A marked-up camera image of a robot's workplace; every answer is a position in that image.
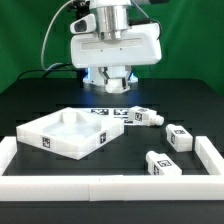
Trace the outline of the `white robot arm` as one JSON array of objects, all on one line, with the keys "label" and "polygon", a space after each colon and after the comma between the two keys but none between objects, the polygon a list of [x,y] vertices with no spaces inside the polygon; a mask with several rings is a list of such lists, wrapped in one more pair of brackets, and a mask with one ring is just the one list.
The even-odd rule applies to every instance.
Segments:
[{"label": "white robot arm", "polygon": [[90,13],[70,25],[72,63],[87,71],[84,85],[120,94],[138,78],[136,65],[152,65],[162,58],[161,25],[150,19],[132,22],[133,0],[90,0]]}]

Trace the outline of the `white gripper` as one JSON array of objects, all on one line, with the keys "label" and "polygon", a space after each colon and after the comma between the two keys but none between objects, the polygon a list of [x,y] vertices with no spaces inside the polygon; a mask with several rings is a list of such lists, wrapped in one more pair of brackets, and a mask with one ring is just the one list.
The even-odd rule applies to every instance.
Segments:
[{"label": "white gripper", "polygon": [[75,35],[71,40],[71,58],[76,68],[99,67],[98,72],[108,84],[109,66],[125,66],[123,91],[128,91],[131,65],[156,64],[162,58],[157,23],[133,26],[122,32],[120,40],[100,40],[96,33]]}]

